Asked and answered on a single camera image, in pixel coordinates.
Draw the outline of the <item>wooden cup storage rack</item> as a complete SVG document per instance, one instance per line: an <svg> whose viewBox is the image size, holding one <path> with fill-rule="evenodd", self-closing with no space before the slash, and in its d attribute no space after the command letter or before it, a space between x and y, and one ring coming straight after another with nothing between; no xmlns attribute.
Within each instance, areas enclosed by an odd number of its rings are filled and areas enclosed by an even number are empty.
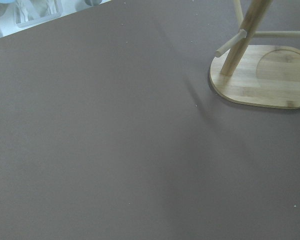
<svg viewBox="0 0 300 240"><path fill-rule="evenodd" d="M238 32L215 51L209 79L224 99L242 105L300 108L300 49L251 45L253 38L300 38L300 31L258 31L270 0L253 0L243 14L233 2Z"/></svg>

